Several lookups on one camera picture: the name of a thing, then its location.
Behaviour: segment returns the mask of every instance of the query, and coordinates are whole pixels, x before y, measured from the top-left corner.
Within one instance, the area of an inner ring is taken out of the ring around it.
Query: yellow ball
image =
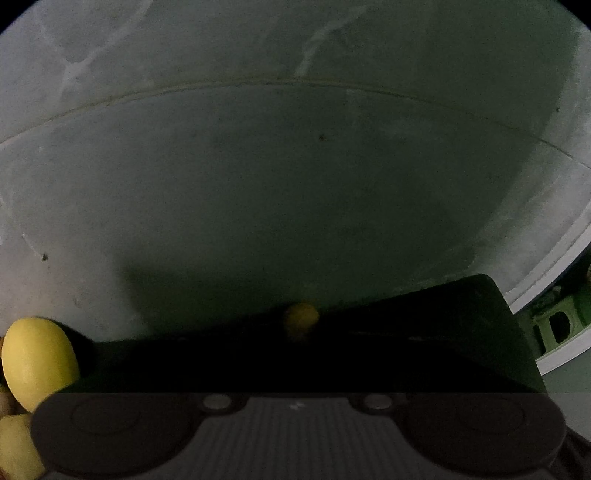
[[[283,322],[288,335],[294,340],[300,340],[318,323],[319,317],[318,310],[313,305],[296,303],[285,311]]]
[[[29,412],[80,378],[74,350],[63,330],[50,320],[34,317],[17,320],[8,329],[2,369],[12,395]]]
[[[0,469],[9,480],[35,480],[45,472],[29,432],[30,422],[28,414],[0,419]]]

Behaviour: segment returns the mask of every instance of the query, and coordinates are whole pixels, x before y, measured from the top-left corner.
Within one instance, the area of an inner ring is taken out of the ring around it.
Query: crack
[[[16,221],[14,220],[14,218],[12,217],[12,206],[9,206],[6,204],[6,202],[2,199],[2,197],[0,197],[0,210],[3,213],[3,217],[6,219],[6,222],[2,222],[4,223],[4,225],[0,225],[2,227],[2,231],[0,232],[0,235],[2,236],[2,238],[0,238],[0,246],[4,244],[4,239],[7,236],[5,227],[7,226],[6,224],[8,224],[9,227],[11,227],[12,229],[14,229],[16,232],[20,232],[21,233],[21,238],[24,240],[25,244],[27,245],[27,248],[33,252],[33,254],[36,257],[39,257],[39,260],[41,261],[45,261],[47,260],[47,254],[40,252],[34,245],[33,241],[29,238],[29,236],[22,231],[22,229],[18,226],[18,224],[16,223]]]
[[[27,126],[20,130],[19,132],[12,134],[4,139],[0,138],[0,151],[4,148],[11,145],[13,142],[22,138],[23,135],[35,130],[37,128],[42,128],[52,122],[59,121],[65,118],[71,118],[76,115],[80,115],[82,113],[91,111],[92,109],[97,108],[104,108],[107,106],[117,105],[120,103],[127,103],[133,102],[137,100],[143,100],[146,98],[152,98],[160,95],[168,95],[171,93],[179,93],[185,92],[188,90],[201,90],[201,89],[213,89],[219,87],[243,87],[243,86],[307,86],[307,87],[331,87],[331,88],[340,88],[344,90],[350,90],[351,92],[362,92],[362,93],[378,93],[381,95],[389,95],[396,98],[401,99],[408,99],[414,100],[416,102],[423,103],[425,105],[433,105],[438,108],[444,108],[453,112],[462,113],[463,115],[469,116],[474,120],[487,122],[492,125],[496,125],[506,131],[514,132],[518,135],[522,135],[523,137],[530,138],[536,142],[540,142],[548,147],[552,148],[563,154],[567,157],[570,161],[573,161],[581,166],[591,170],[591,166],[586,165],[585,163],[581,162],[580,160],[576,159],[573,155],[569,154],[567,151],[559,147],[558,145],[553,144],[548,140],[544,140],[540,137],[536,137],[533,133],[529,130],[524,128],[515,127],[510,124],[503,123],[500,120],[496,120],[494,118],[488,117],[487,115],[482,115],[480,113],[472,112],[470,110],[466,110],[460,108],[456,105],[446,102],[440,102],[437,100],[424,98],[417,95],[411,95],[409,93],[402,93],[393,89],[384,88],[382,86],[375,86],[375,85],[367,85],[363,83],[350,83],[350,82],[341,82],[335,80],[311,80],[311,79],[282,79],[282,78],[272,78],[272,77],[239,77],[229,80],[212,80],[206,82],[189,82],[189,83],[182,83],[177,85],[169,85],[169,86],[159,86],[159,87],[151,87],[145,90],[139,90],[137,92],[127,92],[121,95],[113,96],[110,98],[98,100],[96,102],[87,103],[85,105],[71,108],[64,112],[58,113],[56,115],[48,116],[46,118],[42,118],[37,121],[35,124]]]
[[[306,73],[308,73],[308,69],[312,65],[312,61],[314,60],[316,52],[332,32],[340,30],[341,28],[350,24],[352,21],[357,20],[366,12],[367,9],[367,5],[352,7],[349,9],[349,15],[346,17],[339,20],[331,20],[324,27],[316,30],[314,34],[304,43],[303,58],[295,69],[294,77],[303,77],[306,75]]]
[[[61,85],[57,91],[57,101],[61,100],[64,92],[76,85],[78,78],[86,72],[88,67],[96,58],[103,52],[113,47],[130,33],[137,26],[137,24],[145,17],[154,0],[141,0],[139,8],[125,21],[123,25],[111,32],[105,43],[93,48],[84,60],[69,61],[65,58],[64,48],[57,45],[55,39],[51,36],[43,19],[39,16],[37,10],[34,10],[34,21],[39,26],[39,32],[43,42],[51,47],[58,56],[60,62],[64,65],[64,71],[61,78]]]

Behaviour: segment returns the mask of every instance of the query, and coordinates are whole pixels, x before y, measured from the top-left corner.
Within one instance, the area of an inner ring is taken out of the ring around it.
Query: green object
[[[540,330],[545,352],[549,353],[582,332],[591,320],[591,299],[588,294],[569,295],[552,308],[533,318]]]
[[[583,326],[591,323],[591,287],[584,284],[574,295],[574,306]]]

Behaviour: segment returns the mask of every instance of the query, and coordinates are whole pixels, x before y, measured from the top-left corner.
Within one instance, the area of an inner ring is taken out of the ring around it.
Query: ribbed surface
[[[51,474],[48,479],[67,477]],[[467,479],[418,455],[389,419],[345,399],[254,398],[206,420],[191,443],[137,480]],[[540,472],[528,479],[548,479]]]

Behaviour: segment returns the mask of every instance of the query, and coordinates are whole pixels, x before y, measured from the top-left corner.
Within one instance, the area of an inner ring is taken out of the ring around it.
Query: round button
[[[392,406],[392,399],[382,393],[372,393],[363,400],[365,406],[371,410],[386,410]]]
[[[226,410],[232,405],[232,399],[222,393],[207,395],[202,402],[203,406],[209,410]]]

